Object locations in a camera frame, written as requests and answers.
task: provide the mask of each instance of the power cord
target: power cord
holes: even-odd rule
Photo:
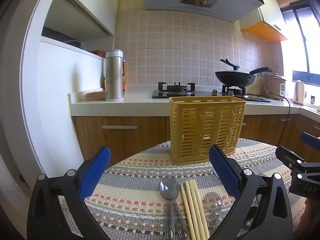
[[[84,46],[84,50],[87,50],[87,49],[85,48],[85,44],[84,44],[82,41],[76,41],[76,42],[80,42],[80,43],[82,43],[82,44],[83,44],[83,46]]]
[[[277,95],[277,94],[274,94],[274,93],[269,92],[269,91],[267,91],[267,90],[262,91],[262,92],[261,92],[261,94],[260,94],[259,96],[258,96],[258,95],[253,95],[253,94],[247,94],[247,95],[256,96],[256,97],[261,97],[262,93],[270,93],[270,94],[272,94],[272,95],[274,95],[274,96],[284,98],[285,100],[287,100],[287,102],[288,102],[288,104],[289,104],[289,113],[288,113],[288,116],[287,116],[287,120],[285,121],[285,124],[284,124],[283,130],[282,130],[281,136],[280,136],[279,141],[278,141],[278,144],[277,144],[277,147],[278,147],[278,146],[279,146],[279,144],[280,144],[280,141],[281,141],[282,135],[283,135],[283,133],[284,133],[284,130],[285,130],[286,126],[287,126],[288,120],[289,120],[290,111],[291,111],[290,102],[289,102],[289,100],[288,100],[287,98],[285,98],[285,97],[283,97],[283,96],[280,96],[280,95]]]

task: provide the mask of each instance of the wooden chopstick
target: wooden chopstick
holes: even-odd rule
[[[191,190],[190,190],[190,185],[189,182],[186,181],[186,190],[187,190],[187,195],[188,195],[188,200],[189,200],[189,204],[190,204],[190,211],[191,211],[191,215],[192,215],[192,224],[195,230],[195,234],[196,234],[196,240],[202,240],[200,237],[200,232],[199,232],[199,227],[198,227],[198,222],[197,222],[197,216],[196,216],[196,211],[195,211],[195,207],[193,205],[193,200],[192,200],[192,195],[191,195]]]
[[[180,183],[180,189],[181,189],[181,195],[182,195],[182,199],[183,199],[183,203],[184,203],[184,209],[185,209],[186,214],[187,214],[189,231],[190,231],[190,234],[191,234],[191,240],[196,240],[196,234],[195,234],[195,231],[193,229],[193,223],[192,223],[192,218],[191,218],[190,209],[189,209],[189,205],[188,205],[188,200],[187,200],[187,196],[186,196],[186,193],[184,191],[182,183]]]
[[[196,217],[197,217],[200,237],[201,237],[201,240],[207,240],[205,233],[204,233],[203,223],[202,223],[202,219],[201,219],[199,205],[197,202],[197,197],[196,197],[195,186],[194,186],[193,180],[189,180],[189,185],[190,185],[190,190],[191,190],[191,195],[192,195],[192,202],[193,202],[193,205],[196,210]]]
[[[199,190],[198,190],[198,187],[197,187],[197,183],[196,183],[196,181],[194,179],[191,180],[191,185],[194,187],[194,191],[195,191],[195,195],[196,195],[196,201],[198,203],[199,212],[200,212],[202,225],[203,225],[203,229],[204,229],[205,239],[207,240],[210,237],[209,230],[208,230],[208,225],[207,225],[207,220],[205,219],[203,205],[202,205],[201,197],[200,197]]]

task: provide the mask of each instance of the wooden cabinet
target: wooden cabinet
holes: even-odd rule
[[[101,146],[111,150],[114,165],[136,153],[170,140],[170,117],[73,117],[82,155],[92,158]],[[320,123],[299,114],[245,115],[240,138],[246,138],[294,151],[306,162],[320,162],[320,153],[300,141],[307,132],[320,137]]]
[[[166,117],[75,116],[74,125],[85,160],[101,146],[111,150],[111,165],[165,141]]]
[[[320,123],[300,115],[296,125],[296,132],[292,135],[288,149],[304,158],[306,162],[320,162],[320,152],[300,141],[302,132],[320,137]]]
[[[255,140],[280,146],[295,152],[306,162],[320,162],[320,152],[300,141],[300,135],[307,132],[320,137],[320,123],[300,114],[290,114],[284,130],[287,114],[245,115],[241,127],[240,138]]]
[[[240,138],[264,142],[267,134],[269,115],[245,115]]]

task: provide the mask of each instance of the bottle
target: bottle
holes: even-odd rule
[[[123,52],[113,49],[106,53],[106,100],[123,100]]]
[[[123,60],[123,68],[122,68],[122,88],[123,88],[123,92],[124,92],[124,87],[125,87],[125,85],[124,85],[124,63],[125,63],[125,61]]]

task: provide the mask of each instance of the gas stove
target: gas stove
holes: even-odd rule
[[[227,88],[225,85],[222,86],[222,92],[213,90],[212,93],[209,91],[196,91],[195,83],[188,83],[187,85],[181,85],[174,83],[173,85],[167,85],[164,89],[165,82],[158,83],[158,90],[154,90],[152,98],[171,98],[171,97],[209,97],[209,96],[233,96],[244,99],[246,101],[265,102],[270,103],[271,101],[265,100],[256,96],[247,95],[245,88],[235,89]]]

